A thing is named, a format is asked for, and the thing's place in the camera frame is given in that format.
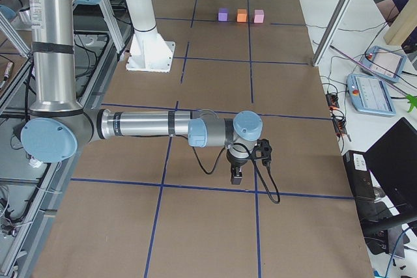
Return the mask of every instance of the pink cube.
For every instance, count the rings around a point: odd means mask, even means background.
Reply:
[[[221,22],[227,22],[227,8],[220,8],[218,14],[218,20]]]
[[[265,14],[263,13],[263,10],[255,10],[255,16],[253,18],[254,23],[263,23],[263,18]]]

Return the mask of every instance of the computer monitor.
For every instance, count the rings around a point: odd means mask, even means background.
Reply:
[[[412,220],[410,214],[417,210],[417,130],[406,118],[401,118],[364,157],[367,167],[400,215],[407,215],[408,220]],[[399,225],[404,222],[400,218],[396,220]]]

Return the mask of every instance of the white table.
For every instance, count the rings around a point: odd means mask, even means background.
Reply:
[[[338,1],[339,0],[300,0],[306,24],[326,27]],[[351,57],[364,53],[366,48],[374,39],[375,35],[382,28],[382,23],[384,23],[384,18],[382,17],[373,0],[352,0],[352,3],[347,9],[345,16],[343,17],[339,26],[340,30],[336,32],[332,45],[345,52],[347,55],[350,55]],[[380,24],[380,27],[363,32],[350,32],[341,30],[364,30]],[[382,30],[379,36],[375,39],[374,43],[372,43],[372,46],[378,45],[384,48],[388,48],[389,50],[400,49],[401,47],[399,46],[388,46],[385,44],[383,36],[387,30],[388,26]],[[311,45],[315,51],[317,44],[320,42],[320,39],[323,36],[324,29],[315,26],[308,26],[308,32],[311,39]],[[333,56],[340,55],[336,51],[329,48],[329,50],[324,54],[323,59],[320,61],[319,70],[322,76],[329,75],[330,60]],[[355,65],[351,61],[343,60],[340,58],[333,58],[332,74],[330,78],[345,83],[347,76],[352,73],[354,69]],[[404,71],[417,74],[410,61],[407,61]],[[360,69],[356,68],[355,73],[359,74],[360,72]],[[417,77],[407,75],[402,76],[408,82],[417,86]],[[327,78],[322,77],[322,82],[328,83],[329,81]],[[334,81],[331,81],[330,83],[334,84],[338,88],[338,91],[345,90],[345,86],[342,84],[335,83]],[[417,94],[416,89],[409,88],[408,85],[402,83],[401,81],[397,83],[397,85],[406,92]],[[324,90],[327,90],[328,85],[323,85],[323,87]],[[388,88],[388,91],[391,96],[402,96],[391,88]],[[329,87],[329,92],[334,92],[334,88],[332,86]],[[346,127],[347,132],[351,138],[351,141],[349,141],[345,137],[342,154],[348,150],[359,150],[365,152],[401,117],[406,117],[407,120],[409,120],[410,123],[415,128],[417,128],[417,109],[415,109],[412,113],[407,113],[409,104],[406,100],[393,101],[397,115],[394,117],[378,117],[358,113],[352,106],[349,96],[347,96],[345,101],[345,93],[339,93],[339,104],[341,110],[346,112]],[[389,199],[386,199],[386,197],[384,198],[384,202],[388,207],[392,206],[392,203],[389,201]],[[393,214],[398,213],[395,209],[392,209],[391,211]],[[412,247],[413,249],[417,249],[417,238],[414,233],[408,231],[407,236],[411,239],[411,244],[408,244],[408,246]],[[389,256],[385,254],[375,256],[369,252],[369,257],[373,267],[379,272],[380,275],[384,275]],[[406,250],[405,260],[396,260],[396,263],[396,267],[391,267],[389,277],[401,277],[402,275],[409,275],[411,277],[417,276],[417,252]],[[407,265],[407,267],[404,270],[400,270],[399,267],[402,265]]]

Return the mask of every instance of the colored block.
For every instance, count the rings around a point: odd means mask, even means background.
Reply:
[[[227,22],[227,13],[228,13],[227,8],[220,8],[219,14],[218,14],[218,20],[221,22]]]
[[[253,18],[253,22],[254,23],[263,23],[263,18],[264,18],[265,14],[263,12],[263,10],[255,10],[255,15]]]
[[[246,9],[237,9],[237,21],[247,22],[247,20],[248,20],[248,11]]]

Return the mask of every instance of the label sticker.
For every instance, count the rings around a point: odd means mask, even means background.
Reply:
[[[43,0],[30,0],[31,5],[31,20],[33,29],[44,29],[44,1]]]
[[[353,154],[354,168],[357,171],[367,171],[364,156],[361,154]]]

